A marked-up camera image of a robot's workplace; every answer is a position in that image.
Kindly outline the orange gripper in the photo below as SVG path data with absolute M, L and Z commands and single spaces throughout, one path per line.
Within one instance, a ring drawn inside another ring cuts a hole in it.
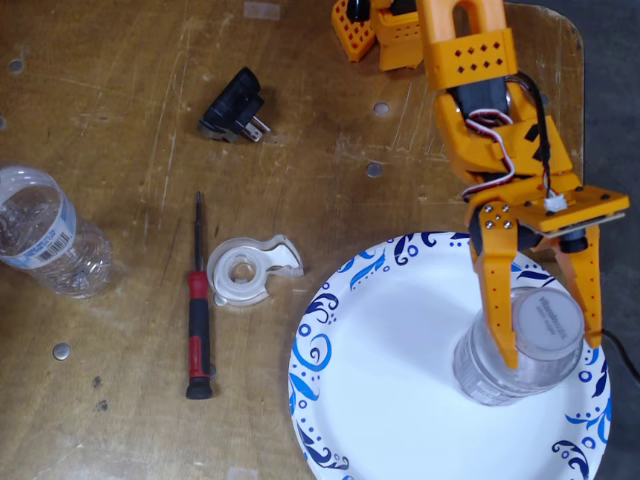
M 568 290 L 580 305 L 585 339 L 593 349 L 602 340 L 600 228 L 586 229 L 573 210 L 584 186 L 574 174 L 552 177 L 552 192 L 531 177 L 471 196 L 468 229 L 473 268 L 478 275 L 485 323 L 510 369 L 518 366 L 512 328 L 511 266 L 518 251 L 557 249 Z

